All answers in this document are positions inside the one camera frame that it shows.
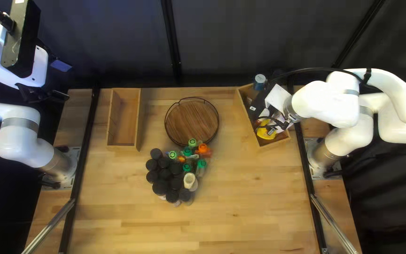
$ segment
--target black clamp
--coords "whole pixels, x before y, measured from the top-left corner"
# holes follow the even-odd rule
[[[54,102],[64,103],[65,101],[70,99],[69,95],[61,93],[57,90],[51,90],[49,92],[46,92],[40,87],[32,87],[24,84],[15,84],[15,85],[18,86],[18,89],[20,90],[23,100],[28,103],[36,103],[47,99],[52,100]]]

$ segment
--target wooden crate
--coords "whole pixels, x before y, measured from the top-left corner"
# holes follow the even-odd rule
[[[290,141],[290,134],[288,130],[285,130],[275,137],[272,140],[266,140],[258,137],[253,130],[251,121],[249,119],[249,115],[247,113],[247,107],[249,107],[247,102],[247,97],[251,99],[255,99],[258,95],[259,91],[253,90],[253,84],[247,84],[244,86],[240,86],[236,89],[234,93],[234,103],[238,105],[240,111],[242,111],[241,115],[243,116],[245,127],[249,130],[249,134],[251,136],[251,141],[256,143],[260,149],[270,149],[273,147],[278,146],[282,142]]]
[[[107,119],[107,146],[140,151],[141,122],[144,116],[140,88],[114,88]]]

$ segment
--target metal mounting plate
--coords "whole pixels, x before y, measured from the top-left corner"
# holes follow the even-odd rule
[[[42,190],[71,190],[73,187],[74,183],[74,176],[75,176],[75,171],[76,171],[76,166],[78,165],[78,159],[79,159],[79,153],[81,152],[81,147],[69,147],[69,151],[64,153],[65,156],[70,158],[71,161],[71,167],[72,167],[72,175],[70,177],[67,177],[67,179],[63,182],[60,183],[59,189],[53,189],[51,187],[42,186]],[[47,175],[43,176],[43,181],[52,183],[52,181],[48,178]]]
[[[309,150],[316,147],[316,145],[318,144],[319,138],[307,137],[304,140],[305,140],[306,153],[308,153]],[[335,170],[335,171],[341,170],[341,164],[339,163],[339,161],[337,161],[335,163],[335,165],[333,165],[333,170]],[[309,172],[311,173],[311,179],[313,179],[313,180],[340,180],[340,179],[342,179],[342,176],[340,176],[340,175],[332,176],[330,178],[325,178],[324,170],[316,169],[313,166],[311,166],[311,164],[309,164]]]

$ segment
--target yellow object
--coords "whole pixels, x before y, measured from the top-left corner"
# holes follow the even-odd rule
[[[266,119],[266,120],[262,121],[259,126],[267,125],[269,122],[270,122],[270,119]],[[268,139],[268,140],[274,139],[275,136],[277,135],[277,132],[274,131],[271,135],[268,135],[267,134],[268,131],[269,131],[268,128],[258,128],[258,130],[256,131],[256,135],[262,139]]]

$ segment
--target black bottle cap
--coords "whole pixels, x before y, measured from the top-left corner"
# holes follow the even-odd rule
[[[150,171],[147,173],[147,181],[149,183],[155,183],[159,179],[156,171]]]
[[[153,192],[156,195],[162,196],[169,191],[169,183],[163,180],[159,180],[153,183]]]
[[[166,200],[169,203],[175,203],[178,201],[178,192],[176,190],[169,190],[166,194]]]
[[[183,188],[180,190],[180,199],[184,202],[188,202],[192,198],[192,192],[188,189]]]
[[[170,188],[174,190],[181,190],[182,187],[183,187],[183,178],[173,177],[172,180],[170,180]]]
[[[147,163],[145,164],[145,166],[147,167],[148,171],[156,171],[157,170],[157,161],[155,161],[153,159],[149,159],[149,160],[147,160]]]
[[[170,177],[172,177],[172,173],[170,173],[170,170],[168,169],[162,169],[159,171],[159,177],[163,180],[168,180]]]
[[[165,168],[168,168],[168,167],[169,167],[169,165],[170,165],[170,159],[167,159],[167,158],[162,157],[162,158],[160,158],[160,159],[157,161],[157,163],[158,163],[158,165],[159,165],[159,167],[160,167],[161,169],[165,169]]]
[[[159,148],[153,148],[150,151],[152,159],[158,160],[163,157],[162,151]]]
[[[183,166],[180,163],[172,163],[169,170],[173,175],[180,175],[183,172]]]

